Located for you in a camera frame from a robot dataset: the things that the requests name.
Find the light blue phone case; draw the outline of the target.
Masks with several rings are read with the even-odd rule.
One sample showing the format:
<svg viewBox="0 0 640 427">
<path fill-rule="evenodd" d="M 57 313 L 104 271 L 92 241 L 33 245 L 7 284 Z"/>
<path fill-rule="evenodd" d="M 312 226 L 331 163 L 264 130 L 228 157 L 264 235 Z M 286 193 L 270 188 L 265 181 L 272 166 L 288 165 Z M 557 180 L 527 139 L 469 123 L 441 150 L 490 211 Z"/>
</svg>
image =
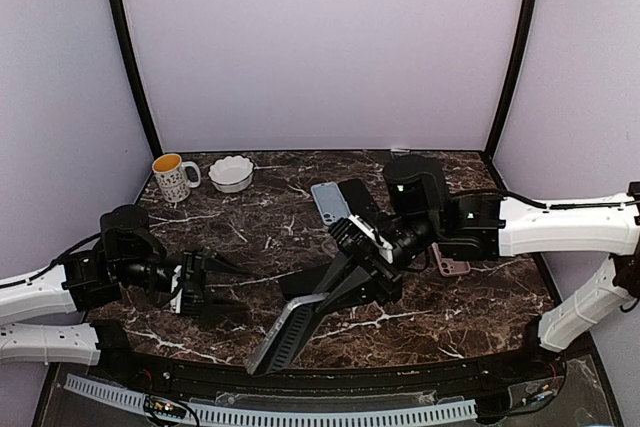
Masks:
<svg viewBox="0 0 640 427">
<path fill-rule="evenodd" d="M 351 215 L 349 206 L 337 183 L 326 182 L 312 185 L 311 195 L 325 226 L 329 227 L 336 221 Z"/>
</svg>

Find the black phone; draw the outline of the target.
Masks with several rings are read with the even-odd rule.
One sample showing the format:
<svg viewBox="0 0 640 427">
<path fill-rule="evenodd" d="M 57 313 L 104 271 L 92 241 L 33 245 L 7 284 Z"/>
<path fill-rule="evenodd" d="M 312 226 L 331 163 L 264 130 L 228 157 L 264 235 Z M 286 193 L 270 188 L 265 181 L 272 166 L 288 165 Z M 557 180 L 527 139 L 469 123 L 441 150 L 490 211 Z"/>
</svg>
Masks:
<svg viewBox="0 0 640 427">
<path fill-rule="evenodd" d="M 338 188 L 353 215 L 371 220 L 381 212 L 379 205 L 361 179 L 352 178 L 341 181 L 338 183 Z"/>
</svg>

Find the pink phone case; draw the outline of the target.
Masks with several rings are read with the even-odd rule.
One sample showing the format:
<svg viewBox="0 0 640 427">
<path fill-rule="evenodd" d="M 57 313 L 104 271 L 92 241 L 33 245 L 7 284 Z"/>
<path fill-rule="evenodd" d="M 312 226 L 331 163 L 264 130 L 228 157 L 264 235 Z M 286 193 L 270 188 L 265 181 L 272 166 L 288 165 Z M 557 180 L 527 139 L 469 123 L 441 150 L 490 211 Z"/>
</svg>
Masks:
<svg viewBox="0 0 640 427">
<path fill-rule="evenodd" d="M 443 277 L 460 277 L 465 276 L 470 273 L 471 267 L 470 264 L 466 261 L 456 261 L 450 258 L 445 258 L 436 243 L 431 246 L 431 250 L 433 251 L 434 259 L 440 274 Z"/>
</svg>

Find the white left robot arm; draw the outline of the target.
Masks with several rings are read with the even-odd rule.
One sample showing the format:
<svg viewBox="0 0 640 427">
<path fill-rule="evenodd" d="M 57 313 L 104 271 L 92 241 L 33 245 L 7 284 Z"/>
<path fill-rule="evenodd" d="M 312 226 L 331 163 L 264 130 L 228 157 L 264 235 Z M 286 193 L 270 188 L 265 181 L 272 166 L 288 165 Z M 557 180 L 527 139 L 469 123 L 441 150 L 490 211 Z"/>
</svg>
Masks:
<svg viewBox="0 0 640 427">
<path fill-rule="evenodd" d="M 156 309 L 198 318 L 210 273 L 248 272 L 217 252 L 169 256 L 150 231 L 148 213 L 137 205 L 119 206 L 101 216 L 98 233 L 48 266 L 2 280 L 1 361 L 102 365 L 120 383 L 134 382 L 141 362 L 119 322 L 53 326 L 34 325 L 32 319 L 89 312 L 120 300 L 128 287 L 142 289 Z"/>
</svg>

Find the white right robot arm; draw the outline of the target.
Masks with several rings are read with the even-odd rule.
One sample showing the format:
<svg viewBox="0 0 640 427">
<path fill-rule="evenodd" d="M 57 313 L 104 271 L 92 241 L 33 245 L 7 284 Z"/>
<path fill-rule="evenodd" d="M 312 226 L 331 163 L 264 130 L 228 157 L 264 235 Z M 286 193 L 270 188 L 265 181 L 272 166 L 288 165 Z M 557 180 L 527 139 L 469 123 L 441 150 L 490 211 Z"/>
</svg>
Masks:
<svg viewBox="0 0 640 427">
<path fill-rule="evenodd" d="M 348 305 L 397 300 L 401 271 L 435 245 L 456 261 L 497 260 L 542 252 L 604 252 L 589 280 L 559 306 L 531 321 L 528 344 L 510 360 L 521 381 L 534 379 L 549 352 L 565 350 L 615 309 L 639 303 L 639 191 L 594 199 L 540 201 L 499 189 L 450 192 L 440 163 L 409 154 L 382 175 L 394 213 L 352 214 L 334 223 L 340 259 L 316 287 L 318 316 Z"/>
</svg>

